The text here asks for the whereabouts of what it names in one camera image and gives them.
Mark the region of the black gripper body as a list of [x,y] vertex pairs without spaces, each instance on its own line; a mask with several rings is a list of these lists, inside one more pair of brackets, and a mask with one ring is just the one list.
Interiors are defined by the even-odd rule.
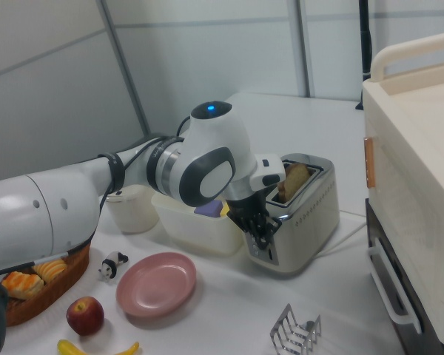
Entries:
[[264,224],[268,212],[266,210],[266,193],[264,190],[242,200],[228,200],[229,212],[227,216],[236,224]]

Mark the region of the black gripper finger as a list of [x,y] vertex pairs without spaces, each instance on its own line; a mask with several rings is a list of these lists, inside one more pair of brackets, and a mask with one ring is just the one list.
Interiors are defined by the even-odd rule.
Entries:
[[259,249],[267,248],[269,241],[266,239],[266,220],[262,214],[254,214],[249,217],[242,217],[241,228],[245,233],[250,234]]
[[277,217],[265,216],[264,240],[267,243],[272,241],[274,234],[282,226],[282,221]]

